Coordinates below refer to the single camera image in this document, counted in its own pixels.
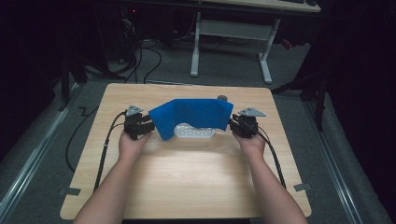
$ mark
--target table top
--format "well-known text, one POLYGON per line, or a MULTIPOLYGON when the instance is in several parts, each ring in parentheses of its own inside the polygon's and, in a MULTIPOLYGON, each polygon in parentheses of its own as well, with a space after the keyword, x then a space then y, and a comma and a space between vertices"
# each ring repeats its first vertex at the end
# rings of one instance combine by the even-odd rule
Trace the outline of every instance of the table top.
MULTIPOLYGON (((228 97, 233 113, 254 107, 266 113, 257 118, 267 132, 279 159, 287 189, 306 216, 311 207, 305 192, 293 186, 302 183, 289 142, 271 92, 265 88, 110 84, 97 111, 70 188, 78 196, 66 195, 63 219, 74 219, 89 199, 97 176, 103 144, 113 119, 129 105, 151 109, 174 99, 216 99, 228 97)), ((122 126, 110 137, 102 179, 118 157, 122 126)), ((268 147, 264 158, 277 176, 268 147)), ((212 138, 190 139, 174 136, 163 141, 157 131, 145 144, 133 170, 125 218, 233 218, 259 217, 248 164, 239 144, 227 128, 212 138)))
POLYGON ((300 12, 320 12, 320 7, 318 5, 311 7, 306 2, 302 4, 280 0, 203 0, 203 2, 240 5, 244 7, 265 7, 300 12))

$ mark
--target hand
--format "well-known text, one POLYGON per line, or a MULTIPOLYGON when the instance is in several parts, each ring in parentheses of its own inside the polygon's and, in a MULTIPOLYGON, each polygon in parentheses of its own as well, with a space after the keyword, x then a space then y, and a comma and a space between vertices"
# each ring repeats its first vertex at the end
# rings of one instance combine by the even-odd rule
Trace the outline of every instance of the hand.
POLYGON ((236 133, 233 137, 239 142, 239 146, 248 158, 262 157, 265 148, 265 141, 258 134, 251 138, 243 138, 236 133))
POLYGON ((119 141, 119 161, 134 162, 140 156, 143 145, 151 137, 152 132, 146 133, 138 140, 132 140, 128 133, 122 132, 119 141))

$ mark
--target black tape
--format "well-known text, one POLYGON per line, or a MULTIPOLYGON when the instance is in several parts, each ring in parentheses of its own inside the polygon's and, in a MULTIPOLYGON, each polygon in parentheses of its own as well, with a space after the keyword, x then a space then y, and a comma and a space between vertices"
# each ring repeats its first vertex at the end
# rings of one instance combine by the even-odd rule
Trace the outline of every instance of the black tape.
POLYGON ((311 188, 311 185, 310 184, 299 184, 299 185, 295 185, 294 186, 294 189, 296 190, 296 191, 301 191, 301 190, 305 190, 305 191, 307 191, 307 190, 310 190, 310 189, 312 189, 311 188))
POLYGON ((81 191, 81 189, 73 189, 73 188, 67 188, 67 189, 66 189, 66 188, 61 188, 61 190, 59 190, 59 195, 64 196, 64 195, 69 194, 69 195, 76 195, 76 196, 78 196, 80 191, 81 191))

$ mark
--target finger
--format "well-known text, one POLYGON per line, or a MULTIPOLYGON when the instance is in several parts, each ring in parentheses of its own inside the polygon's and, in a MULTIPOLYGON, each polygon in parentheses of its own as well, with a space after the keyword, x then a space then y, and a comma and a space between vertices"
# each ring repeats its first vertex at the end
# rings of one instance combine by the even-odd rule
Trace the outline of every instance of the finger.
POLYGON ((236 138, 236 140, 238 140, 238 142, 241 140, 241 137, 237 133, 232 132, 232 134, 233 134, 233 137, 236 138))
POLYGON ((147 140, 149 140, 149 138, 152 136, 152 132, 149 133, 145 133, 140 139, 142 142, 147 142, 147 140))
POLYGON ((120 139, 124 139, 124 138, 131 139, 131 136, 128 133, 122 131, 120 134, 120 139))

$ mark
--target person's left hand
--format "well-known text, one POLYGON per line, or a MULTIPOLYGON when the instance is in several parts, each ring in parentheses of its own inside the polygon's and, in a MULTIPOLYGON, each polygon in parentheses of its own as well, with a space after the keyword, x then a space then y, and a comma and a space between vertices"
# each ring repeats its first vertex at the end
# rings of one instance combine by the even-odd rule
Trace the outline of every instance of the person's left hand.
POLYGON ((119 161, 136 161, 151 135, 152 132, 146 133, 140 139, 132 140, 128 133, 122 132, 119 141, 119 161))

